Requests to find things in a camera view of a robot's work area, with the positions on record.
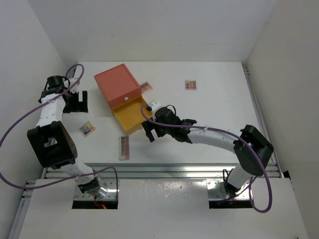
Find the orange top drawer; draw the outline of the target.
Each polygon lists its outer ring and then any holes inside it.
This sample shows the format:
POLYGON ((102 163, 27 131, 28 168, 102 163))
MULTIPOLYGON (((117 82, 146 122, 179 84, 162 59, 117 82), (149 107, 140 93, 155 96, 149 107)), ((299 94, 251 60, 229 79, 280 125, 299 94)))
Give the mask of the orange top drawer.
POLYGON ((110 108, 114 109, 141 95, 141 87, 115 87, 107 94, 107 101, 110 108))

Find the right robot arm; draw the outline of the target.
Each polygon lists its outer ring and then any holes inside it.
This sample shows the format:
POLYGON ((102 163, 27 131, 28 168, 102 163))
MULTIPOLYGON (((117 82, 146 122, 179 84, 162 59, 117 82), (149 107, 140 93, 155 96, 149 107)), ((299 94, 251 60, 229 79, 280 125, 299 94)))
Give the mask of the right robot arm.
POLYGON ((168 107, 143 104, 141 113, 145 111, 152 113, 142 123, 151 142, 155 139, 154 130, 158 137, 169 135, 178 142, 206 144, 237 156, 239 163, 220 186, 220 192, 225 196, 234 197, 246 181, 254 176, 263 176, 274 152, 271 143, 252 125, 246 125, 237 136, 226 130, 199 126, 193 119, 180 119, 176 111, 168 107))

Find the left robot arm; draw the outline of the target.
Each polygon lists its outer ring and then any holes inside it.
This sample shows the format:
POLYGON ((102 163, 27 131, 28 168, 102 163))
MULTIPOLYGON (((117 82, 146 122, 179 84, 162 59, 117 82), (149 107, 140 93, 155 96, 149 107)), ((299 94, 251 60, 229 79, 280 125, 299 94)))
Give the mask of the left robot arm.
POLYGON ((88 112, 87 92, 79 92, 76 81, 65 76, 47 78, 39 99, 44 106, 35 128, 27 131, 27 138, 44 168, 60 169, 73 176, 83 194, 97 197, 100 179, 78 158, 76 145, 62 123, 64 113, 88 112))

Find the orange drawer box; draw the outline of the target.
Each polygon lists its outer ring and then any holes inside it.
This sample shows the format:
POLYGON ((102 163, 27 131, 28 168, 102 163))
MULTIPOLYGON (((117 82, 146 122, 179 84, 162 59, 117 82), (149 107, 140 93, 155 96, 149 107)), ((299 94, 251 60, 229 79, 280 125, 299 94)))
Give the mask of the orange drawer box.
POLYGON ((107 94, 115 87, 140 87, 125 64, 118 65, 94 76, 99 89, 107 100, 107 94))

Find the yellow bottom drawer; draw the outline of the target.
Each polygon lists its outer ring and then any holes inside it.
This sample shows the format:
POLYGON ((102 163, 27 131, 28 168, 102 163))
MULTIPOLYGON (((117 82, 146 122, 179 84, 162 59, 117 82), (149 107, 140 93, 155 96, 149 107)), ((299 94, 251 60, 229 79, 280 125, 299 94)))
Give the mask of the yellow bottom drawer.
POLYGON ((113 115, 127 135, 131 135, 142 128, 142 122, 145 121, 145 118, 141 113, 141 106, 146 103, 145 99, 139 96, 112 109, 113 115))

